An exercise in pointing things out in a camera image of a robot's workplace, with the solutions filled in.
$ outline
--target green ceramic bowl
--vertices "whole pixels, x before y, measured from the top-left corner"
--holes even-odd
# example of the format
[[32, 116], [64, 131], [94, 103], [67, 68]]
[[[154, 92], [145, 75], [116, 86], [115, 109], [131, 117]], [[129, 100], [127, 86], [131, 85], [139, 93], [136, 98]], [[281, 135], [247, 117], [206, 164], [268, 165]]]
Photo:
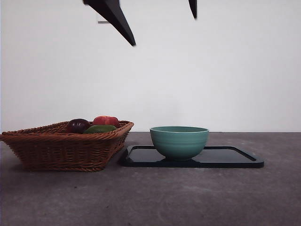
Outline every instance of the green ceramic bowl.
[[160, 126], [150, 129], [156, 150], [166, 159], [188, 160], [204, 149], [209, 130], [187, 126]]

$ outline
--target black rectangular tray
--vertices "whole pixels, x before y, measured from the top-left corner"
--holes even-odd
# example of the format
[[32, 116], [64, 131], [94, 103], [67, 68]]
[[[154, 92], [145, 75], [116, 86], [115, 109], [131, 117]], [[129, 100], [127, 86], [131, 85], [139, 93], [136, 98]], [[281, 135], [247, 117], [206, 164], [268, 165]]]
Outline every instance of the black rectangular tray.
[[169, 161], [154, 146], [129, 146], [119, 163], [129, 167], [261, 168], [264, 161], [232, 146], [205, 146], [186, 161]]

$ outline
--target tabletop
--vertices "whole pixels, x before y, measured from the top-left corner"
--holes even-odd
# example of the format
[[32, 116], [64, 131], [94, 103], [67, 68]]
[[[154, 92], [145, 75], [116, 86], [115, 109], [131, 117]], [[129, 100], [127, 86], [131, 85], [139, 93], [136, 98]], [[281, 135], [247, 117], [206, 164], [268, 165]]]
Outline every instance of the tabletop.
[[[130, 145], [152, 145], [130, 132]], [[207, 145], [260, 156], [258, 169], [124, 167], [29, 172], [1, 142], [1, 226], [299, 226], [301, 133], [211, 132]]]

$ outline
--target bowl rim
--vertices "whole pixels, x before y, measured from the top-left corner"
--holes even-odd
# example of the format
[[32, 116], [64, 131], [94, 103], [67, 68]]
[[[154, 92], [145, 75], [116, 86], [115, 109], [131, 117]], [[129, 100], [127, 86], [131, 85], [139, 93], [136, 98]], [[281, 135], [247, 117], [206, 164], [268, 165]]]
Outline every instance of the bowl rim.
[[[183, 127], [183, 128], [196, 128], [196, 129], [204, 129], [204, 131], [195, 131], [195, 132], [176, 132], [176, 131], [161, 131], [157, 130], [158, 128], [161, 127]], [[162, 132], [162, 133], [206, 133], [209, 132], [209, 129], [203, 128], [203, 127], [196, 127], [196, 126], [155, 126], [150, 128], [150, 131], [155, 131], [155, 132]]]

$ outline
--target brown wicker basket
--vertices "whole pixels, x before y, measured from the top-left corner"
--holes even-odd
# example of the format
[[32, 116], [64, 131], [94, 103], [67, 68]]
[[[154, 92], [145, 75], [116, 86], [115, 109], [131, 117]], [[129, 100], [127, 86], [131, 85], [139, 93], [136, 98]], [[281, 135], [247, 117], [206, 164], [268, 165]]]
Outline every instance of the brown wicker basket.
[[4, 141], [26, 170], [103, 170], [110, 158], [124, 146], [134, 125], [119, 121], [120, 127], [107, 133], [67, 133], [67, 121], [32, 129], [3, 132]]

